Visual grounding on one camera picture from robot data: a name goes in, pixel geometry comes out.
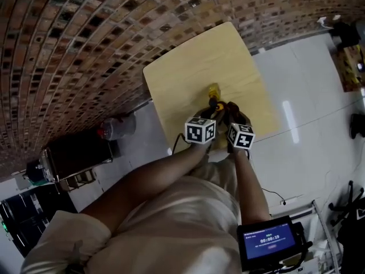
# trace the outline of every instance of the curved brick wall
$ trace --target curved brick wall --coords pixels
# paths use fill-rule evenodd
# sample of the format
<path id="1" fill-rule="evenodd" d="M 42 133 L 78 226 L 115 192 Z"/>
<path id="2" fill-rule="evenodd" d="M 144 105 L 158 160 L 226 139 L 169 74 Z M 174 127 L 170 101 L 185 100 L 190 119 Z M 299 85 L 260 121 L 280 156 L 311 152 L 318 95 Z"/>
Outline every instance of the curved brick wall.
<path id="1" fill-rule="evenodd" d="M 255 50 L 306 34 L 364 0 L 1 0 L 0 176 L 50 139 L 149 98 L 145 65 L 232 21 Z"/>

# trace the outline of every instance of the display screen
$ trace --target display screen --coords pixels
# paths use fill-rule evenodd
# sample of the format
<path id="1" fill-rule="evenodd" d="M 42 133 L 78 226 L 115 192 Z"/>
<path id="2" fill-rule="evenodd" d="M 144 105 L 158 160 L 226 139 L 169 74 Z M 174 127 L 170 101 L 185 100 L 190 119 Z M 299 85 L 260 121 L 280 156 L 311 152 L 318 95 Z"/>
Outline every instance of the display screen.
<path id="1" fill-rule="evenodd" d="M 244 233 L 247 259 L 269 255 L 295 245 L 287 223 Z"/>

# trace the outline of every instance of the white tile floor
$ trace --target white tile floor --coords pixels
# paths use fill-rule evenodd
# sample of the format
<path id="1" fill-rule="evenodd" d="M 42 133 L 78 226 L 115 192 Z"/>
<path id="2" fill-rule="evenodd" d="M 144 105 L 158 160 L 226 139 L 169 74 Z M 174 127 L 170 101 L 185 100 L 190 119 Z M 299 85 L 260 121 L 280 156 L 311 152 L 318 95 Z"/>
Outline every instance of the white tile floor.
<path id="1" fill-rule="evenodd" d="M 350 179 L 365 184 L 364 140 L 348 136 L 349 117 L 362 112 L 364 102 L 361 93 L 342 91 L 329 53 L 333 48 L 324 34 L 254 56 L 281 128 L 256 139 L 253 166 L 263 188 L 285 199 L 297 197 L 284 207 L 277 195 L 265 192 L 272 213 L 317 199 L 327 214 L 327 205 L 347 189 Z M 119 141 L 122 156 L 95 168 L 98 182 L 71 192 L 78 210 L 132 169 L 168 155 L 153 103 L 136 117 L 136 133 Z"/>

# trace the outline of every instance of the plastic bottle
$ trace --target plastic bottle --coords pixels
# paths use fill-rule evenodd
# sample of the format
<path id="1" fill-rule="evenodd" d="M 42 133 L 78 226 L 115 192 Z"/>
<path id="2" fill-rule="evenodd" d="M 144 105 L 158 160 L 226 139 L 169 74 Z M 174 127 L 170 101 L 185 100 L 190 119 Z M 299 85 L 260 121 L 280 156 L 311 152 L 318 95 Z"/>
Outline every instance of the plastic bottle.
<path id="1" fill-rule="evenodd" d="M 136 131 L 136 116 L 133 114 L 126 118 L 108 118 L 101 125 L 98 134 L 106 140 L 112 141 L 124 135 L 133 135 Z"/>

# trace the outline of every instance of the black chair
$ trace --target black chair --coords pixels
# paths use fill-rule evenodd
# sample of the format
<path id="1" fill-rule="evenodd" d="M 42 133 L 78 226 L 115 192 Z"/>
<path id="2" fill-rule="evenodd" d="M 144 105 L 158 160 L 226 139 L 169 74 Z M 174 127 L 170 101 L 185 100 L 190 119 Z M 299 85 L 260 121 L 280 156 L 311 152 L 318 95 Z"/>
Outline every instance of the black chair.
<path id="1" fill-rule="evenodd" d="M 348 195 L 348 202 L 346 206 L 334 206 L 333 203 L 330 203 L 328 205 L 329 209 L 332 211 L 342 212 L 336 220 L 331 220 L 330 223 L 332 226 L 336 226 L 341 220 L 344 220 L 346 218 L 346 215 L 351 213 L 356 214 L 356 205 L 362 195 L 364 194 L 364 188 L 360 189 L 359 196 L 356 197 L 354 201 L 352 201 L 353 195 L 354 195 L 354 182 L 352 180 L 349 181 L 348 185 L 350 186 L 350 193 Z"/>
<path id="2" fill-rule="evenodd" d="M 350 193 L 346 206 L 328 206 L 330 210 L 341 212 L 336 220 L 331 220 L 332 226 L 336 226 L 341 221 L 341 228 L 338 231 L 337 240 L 343 245 L 343 257 L 341 263 L 341 274 L 363 274 L 365 263 L 363 257 L 365 250 L 362 245 L 365 243 L 363 234 L 365 228 L 365 198 L 362 198 L 364 188 L 360 189 L 360 194 L 352 201 L 354 194 L 354 182 L 348 183 Z"/>

